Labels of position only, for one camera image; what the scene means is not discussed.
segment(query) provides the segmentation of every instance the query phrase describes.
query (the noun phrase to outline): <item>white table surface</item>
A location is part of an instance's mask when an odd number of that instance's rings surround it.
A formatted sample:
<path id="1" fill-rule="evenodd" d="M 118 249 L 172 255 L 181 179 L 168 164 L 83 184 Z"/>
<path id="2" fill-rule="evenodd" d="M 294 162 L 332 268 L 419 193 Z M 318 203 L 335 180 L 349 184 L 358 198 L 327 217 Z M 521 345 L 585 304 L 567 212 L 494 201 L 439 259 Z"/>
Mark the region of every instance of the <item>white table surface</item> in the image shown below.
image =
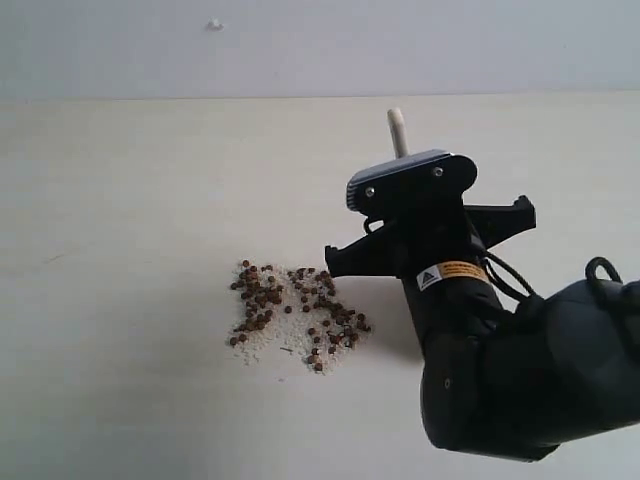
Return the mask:
<path id="1" fill-rule="evenodd" d="M 543 295 L 595 255 L 640 276 L 640 93 L 0 106 L 0 478 L 601 479 L 640 474 L 640 427 L 532 465 L 434 449 L 399 282 L 342 279 L 375 336 L 333 374 L 224 345 L 236 260 L 322 266 L 389 160 L 471 156 L 469 203 L 527 194 L 538 229 L 496 251 Z"/>

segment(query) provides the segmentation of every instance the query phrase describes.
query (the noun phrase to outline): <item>pile of seeds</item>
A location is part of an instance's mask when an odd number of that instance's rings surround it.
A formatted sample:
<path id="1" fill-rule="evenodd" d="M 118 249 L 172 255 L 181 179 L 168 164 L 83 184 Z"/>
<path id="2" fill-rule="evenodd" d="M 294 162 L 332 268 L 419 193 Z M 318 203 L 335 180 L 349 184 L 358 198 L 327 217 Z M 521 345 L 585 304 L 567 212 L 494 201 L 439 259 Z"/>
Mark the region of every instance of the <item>pile of seeds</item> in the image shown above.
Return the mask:
<path id="1" fill-rule="evenodd" d="M 315 372 L 335 367 L 371 333 L 363 313 L 337 300 L 336 286 L 326 271 L 258 267 L 244 260 L 231 289 L 240 293 L 243 320 L 233 329 L 229 345 L 259 360 L 258 352 L 274 340 L 281 349 L 302 356 Z"/>

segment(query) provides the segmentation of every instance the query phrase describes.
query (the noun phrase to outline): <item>warning label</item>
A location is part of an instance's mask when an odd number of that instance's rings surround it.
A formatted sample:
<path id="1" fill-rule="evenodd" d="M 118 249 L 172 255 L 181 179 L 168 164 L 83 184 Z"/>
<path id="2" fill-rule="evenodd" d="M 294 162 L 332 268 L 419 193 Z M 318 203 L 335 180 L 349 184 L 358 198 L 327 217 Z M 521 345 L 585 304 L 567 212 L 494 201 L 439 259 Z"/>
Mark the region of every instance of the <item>warning label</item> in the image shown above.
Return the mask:
<path id="1" fill-rule="evenodd" d="M 433 265 L 420 272 L 416 280 L 418 288 L 423 291 L 434 283 L 453 277 L 471 277 L 489 283 L 487 274 L 482 268 L 467 262 L 443 262 Z"/>

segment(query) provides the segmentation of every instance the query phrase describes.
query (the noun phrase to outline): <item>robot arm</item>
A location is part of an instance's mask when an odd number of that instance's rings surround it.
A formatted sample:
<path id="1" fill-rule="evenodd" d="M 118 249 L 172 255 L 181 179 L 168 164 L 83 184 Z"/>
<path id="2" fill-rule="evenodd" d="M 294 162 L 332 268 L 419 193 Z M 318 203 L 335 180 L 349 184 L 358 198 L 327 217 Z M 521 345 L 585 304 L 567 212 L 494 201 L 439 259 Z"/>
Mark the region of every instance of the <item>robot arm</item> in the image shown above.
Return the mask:
<path id="1" fill-rule="evenodd" d="M 366 235 L 326 247 L 334 277 L 402 281 L 425 367 L 422 419 L 447 450 L 536 461 L 560 444 L 640 422 L 640 283 L 610 263 L 543 299 L 489 252 L 535 227 L 526 197 L 504 207 L 465 206 L 472 160 L 442 150 L 357 173 L 347 205 Z M 374 222 L 383 225 L 371 230 Z M 502 280 L 497 263 L 526 294 Z M 603 267 L 610 276 L 600 280 Z M 495 289 L 518 300 L 510 312 Z"/>

